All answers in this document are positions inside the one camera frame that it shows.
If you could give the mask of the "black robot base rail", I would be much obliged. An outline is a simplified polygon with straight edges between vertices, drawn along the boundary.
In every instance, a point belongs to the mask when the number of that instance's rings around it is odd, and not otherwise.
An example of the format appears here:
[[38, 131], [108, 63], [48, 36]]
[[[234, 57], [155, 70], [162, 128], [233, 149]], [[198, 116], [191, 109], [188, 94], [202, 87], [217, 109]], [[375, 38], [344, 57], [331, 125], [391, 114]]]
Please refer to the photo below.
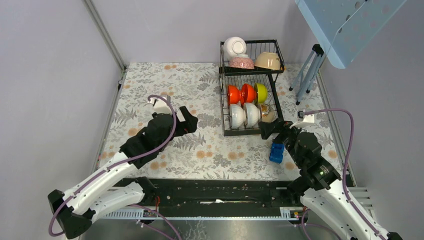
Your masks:
[[303, 205], [287, 181], [152, 178], [154, 195], [141, 202], [167, 218], [279, 217]]

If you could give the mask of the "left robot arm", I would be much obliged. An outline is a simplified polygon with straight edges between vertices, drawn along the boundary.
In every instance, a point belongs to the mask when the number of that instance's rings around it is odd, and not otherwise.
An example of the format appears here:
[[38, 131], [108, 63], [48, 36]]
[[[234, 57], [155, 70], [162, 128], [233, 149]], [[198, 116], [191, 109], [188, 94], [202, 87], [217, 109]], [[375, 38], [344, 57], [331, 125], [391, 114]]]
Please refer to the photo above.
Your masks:
[[52, 220], [58, 222], [62, 234], [74, 239], [104, 215], [132, 204], [148, 206], [156, 200], [156, 188], [147, 177], [138, 177], [119, 190], [109, 190], [154, 160], [173, 138], [197, 130], [198, 118], [185, 106], [179, 110], [184, 121], [172, 113], [153, 113], [147, 126], [130, 137], [103, 167], [66, 191], [56, 189], [48, 194]]

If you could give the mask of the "cream floral bowl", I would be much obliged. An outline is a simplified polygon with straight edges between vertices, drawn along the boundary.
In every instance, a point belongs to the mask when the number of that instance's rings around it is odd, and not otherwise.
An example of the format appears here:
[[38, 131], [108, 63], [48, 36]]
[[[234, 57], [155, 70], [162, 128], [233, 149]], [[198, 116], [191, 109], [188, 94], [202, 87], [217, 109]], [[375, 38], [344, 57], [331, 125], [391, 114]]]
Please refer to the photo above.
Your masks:
[[269, 104], [260, 103], [257, 107], [260, 111], [261, 122], [272, 123], [275, 120], [275, 111]]

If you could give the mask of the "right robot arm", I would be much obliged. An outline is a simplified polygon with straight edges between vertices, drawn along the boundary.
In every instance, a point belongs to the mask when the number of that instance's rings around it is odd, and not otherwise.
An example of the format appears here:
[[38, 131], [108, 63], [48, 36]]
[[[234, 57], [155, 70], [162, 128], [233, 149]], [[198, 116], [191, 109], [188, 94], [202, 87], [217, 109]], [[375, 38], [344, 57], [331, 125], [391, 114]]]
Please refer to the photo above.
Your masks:
[[386, 230], [351, 194], [340, 173], [322, 155], [322, 146], [312, 132], [302, 131], [290, 121], [259, 122], [262, 139], [277, 136], [300, 169], [300, 176], [288, 186], [287, 201], [303, 205], [317, 214], [340, 240], [400, 240]]

